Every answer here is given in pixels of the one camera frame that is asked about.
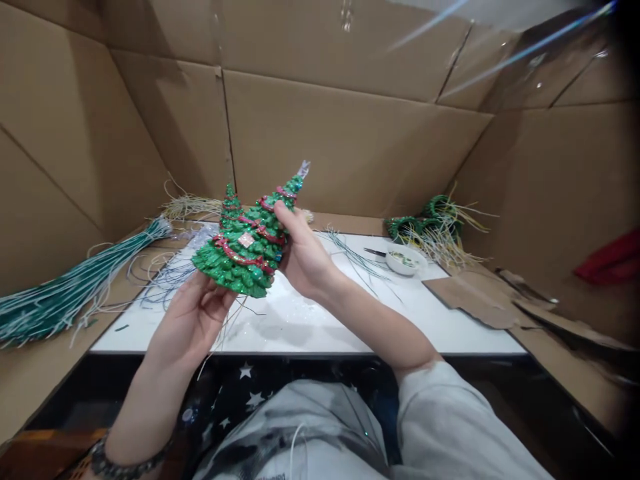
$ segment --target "small bowl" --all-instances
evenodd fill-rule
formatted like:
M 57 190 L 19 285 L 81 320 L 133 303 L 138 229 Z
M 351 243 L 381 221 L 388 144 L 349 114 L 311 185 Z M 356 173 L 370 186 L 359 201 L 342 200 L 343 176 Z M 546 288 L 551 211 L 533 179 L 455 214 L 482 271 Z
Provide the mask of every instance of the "small bowl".
M 394 272 L 411 277 L 420 268 L 421 256 L 409 247 L 390 243 L 387 247 L 385 260 L 389 268 Z

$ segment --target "bracelet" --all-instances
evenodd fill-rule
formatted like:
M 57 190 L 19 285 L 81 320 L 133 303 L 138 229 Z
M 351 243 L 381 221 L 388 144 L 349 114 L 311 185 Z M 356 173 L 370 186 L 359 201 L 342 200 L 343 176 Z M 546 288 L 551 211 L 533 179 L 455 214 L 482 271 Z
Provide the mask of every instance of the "bracelet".
M 111 431 L 107 431 L 91 449 L 91 470 L 98 477 L 105 480 L 138 480 L 145 473 L 156 468 L 162 460 L 167 456 L 167 452 L 173 443 L 173 437 L 169 439 L 167 444 L 146 462 L 138 463 L 130 467 L 116 465 L 107 458 L 105 453 L 105 444 Z

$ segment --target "green christmas tree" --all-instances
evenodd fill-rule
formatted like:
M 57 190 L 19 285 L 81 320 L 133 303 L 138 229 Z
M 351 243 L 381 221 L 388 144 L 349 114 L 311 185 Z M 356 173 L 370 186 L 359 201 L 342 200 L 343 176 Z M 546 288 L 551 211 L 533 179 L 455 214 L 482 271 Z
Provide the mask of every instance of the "green christmas tree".
M 227 195 L 222 202 L 222 214 L 220 215 L 220 228 L 227 230 L 235 220 L 242 215 L 242 205 L 238 195 L 233 190 L 233 185 L 227 184 Z
M 222 287 L 254 298 L 266 297 L 286 242 L 273 206 L 282 200 L 293 210 L 308 170 L 309 164 L 304 162 L 284 187 L 262 197 L 246 215 L 230 221 L 228 228 L 193 256 L 196 268 Z

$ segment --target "white tabletop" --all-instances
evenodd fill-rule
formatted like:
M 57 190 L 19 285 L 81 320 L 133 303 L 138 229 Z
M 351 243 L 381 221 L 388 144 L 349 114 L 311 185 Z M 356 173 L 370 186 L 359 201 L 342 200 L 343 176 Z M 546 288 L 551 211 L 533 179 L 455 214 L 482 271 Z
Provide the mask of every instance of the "white tabletop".
M 371 260 L 381 257 L 363 248 L 386 252 L 388 238 L 364 235 L 341 235 L 346 244 Z M 194 239 L 169 267 L 191 269 Z M 326 250 L 339 252 L 333 242 L 321 238 Z M 419 273 L 411 278 L 390 271 L 380 273 L 390 279 L 369 278 L 369 274 L 342 253 L 334 253 L 335 264 L 365 290 L 375 292 L 378 299 L 411 320 L 444 354 L 522 355 L 526 351 L 507 332 L 493 330 L 458 310 L 449 310 L 422 283 L 422 280 L 444 278 L 446 272 L 425 259 Z M 148 298 L 163 295 L 159 287 L 150 287 Z M 371 350 L 320 305 L 302 297 L 288 280 L 276 272 L 275 282 L 264 299 L 248 298 L 233 324 L 214 344 L 216 353 L 344 355 L 370 353 Z M 239 308 L 239 303 L 231 312 Z M 164 315 L 162 302 L 141 300 L 141 296 L 110 326 L 92 346 L 94 353 L 144 353 L 149 340 Z

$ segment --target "forearm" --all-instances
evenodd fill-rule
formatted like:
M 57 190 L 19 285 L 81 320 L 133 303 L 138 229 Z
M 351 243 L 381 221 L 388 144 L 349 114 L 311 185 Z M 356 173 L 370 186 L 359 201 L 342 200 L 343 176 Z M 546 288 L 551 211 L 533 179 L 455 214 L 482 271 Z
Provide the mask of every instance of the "forearm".
M 337 272 L 318 302 L 351 330 L 396 375 L 442 360 L 426 336 L 408 319 Z
M 158 372 L 142 363 L 125 402 L 107 438 L 107 458 L 122 466 L 137 465 L 152 458 L 170 440 L 191 375 Z M 155 480 L 161 465 L 141 477 Z M 87 472 L 83 480 L 96 477 Z

